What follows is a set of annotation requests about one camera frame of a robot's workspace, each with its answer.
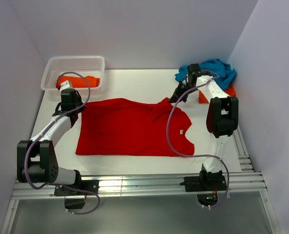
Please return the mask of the red t shirt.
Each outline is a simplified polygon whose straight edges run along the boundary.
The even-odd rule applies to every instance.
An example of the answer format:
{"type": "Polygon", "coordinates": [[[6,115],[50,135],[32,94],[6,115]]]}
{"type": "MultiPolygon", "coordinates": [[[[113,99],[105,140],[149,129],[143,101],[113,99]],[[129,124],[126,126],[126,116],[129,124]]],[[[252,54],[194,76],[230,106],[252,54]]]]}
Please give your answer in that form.
{"type": "MultiPolygon", "coordinates": [[[[166,125],[172,108],[167,98],[155,104],[124,98],[89,102],[81,115],[76,154],[179,156],[166,139],[166,125]]],[[[172,146],[187,155],[194,154],[194,144],[185,136],[191,125],[187,114],[176,107],[169,137],[172,146]]]]}

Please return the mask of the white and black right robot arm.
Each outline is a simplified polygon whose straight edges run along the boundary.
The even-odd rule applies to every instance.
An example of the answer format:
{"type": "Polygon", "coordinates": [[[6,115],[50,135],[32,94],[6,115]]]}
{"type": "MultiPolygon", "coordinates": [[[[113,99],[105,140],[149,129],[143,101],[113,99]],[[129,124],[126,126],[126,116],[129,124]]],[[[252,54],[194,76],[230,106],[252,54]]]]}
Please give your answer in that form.
{"type": "Polygon", "coordinates": [[[170,103],[173,103],[174,106],[166,125],[167,143],[173,152],[183,157],[204,158],[201,170],[207,172],[207,174],[199,178],[200,187],[204,190],[210,190],[216,184],[216,178],[212,174],[221,173],[223,170],[228,172],[223,157],[226,144],[238,127],[239,101],[237,97],[231,97],[225,93],[214,79],[214,77],[208,75],[200,77],[191,75],[187,81],[179,82],[170,98],[170,103]],[[208,153],[205,155],[180,153],[172,146],[169,137],[170,123],[176,106],[196,90],[200,91],[209,102],[206,127],[211,135],[208,153]]]}

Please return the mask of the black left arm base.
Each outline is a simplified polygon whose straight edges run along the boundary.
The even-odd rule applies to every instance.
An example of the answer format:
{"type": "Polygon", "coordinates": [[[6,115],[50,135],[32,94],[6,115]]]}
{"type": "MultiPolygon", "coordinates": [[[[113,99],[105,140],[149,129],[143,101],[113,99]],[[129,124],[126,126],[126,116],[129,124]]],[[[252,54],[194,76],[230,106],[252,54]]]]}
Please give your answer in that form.
{"type": "Polygon", "coordinates": [[[86,205],[89,195],[97,198],[97,203],[93,208],[96,210],[100,205],[100,197],[98,196],[99,181],[98,180],[84,180],[79,184],[73,185],[56,185],[54,196],[64,197],[64,207],[67,210],[78,213],[86,205]]]}

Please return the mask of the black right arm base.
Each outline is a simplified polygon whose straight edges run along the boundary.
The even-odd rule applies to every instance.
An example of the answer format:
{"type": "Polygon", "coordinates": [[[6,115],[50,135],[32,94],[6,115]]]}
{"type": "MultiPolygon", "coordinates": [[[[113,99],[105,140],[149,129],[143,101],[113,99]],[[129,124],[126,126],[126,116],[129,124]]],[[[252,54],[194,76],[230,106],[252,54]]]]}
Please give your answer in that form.
{"type": "Polygon", "coordinates": [[[219,201],[218,192],[228,191],[229,187],[222,170],[208,172],[202,165],[198,176],[186,176],[180,186],[185,187],[185,192],[206,192],[198,194],[197,200],[204,207],[212,207],[219,201]]]}

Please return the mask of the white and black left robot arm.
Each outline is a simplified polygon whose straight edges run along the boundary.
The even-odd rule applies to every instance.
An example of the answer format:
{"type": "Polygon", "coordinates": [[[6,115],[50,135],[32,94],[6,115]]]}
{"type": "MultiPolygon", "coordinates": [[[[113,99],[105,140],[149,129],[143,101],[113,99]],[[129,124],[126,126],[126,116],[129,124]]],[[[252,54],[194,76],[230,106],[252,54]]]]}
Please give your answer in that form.
{"type": "Polygon", "coordinates": [[[30,140],[17,145],[17,179],[21,183],[66,184],[66,190],[73,195],[81,193],[83,182],[76,178],[75,170],[58,166],[55,146],[78,119],[85,104],[59,103],[50,122],[30,140]]]}

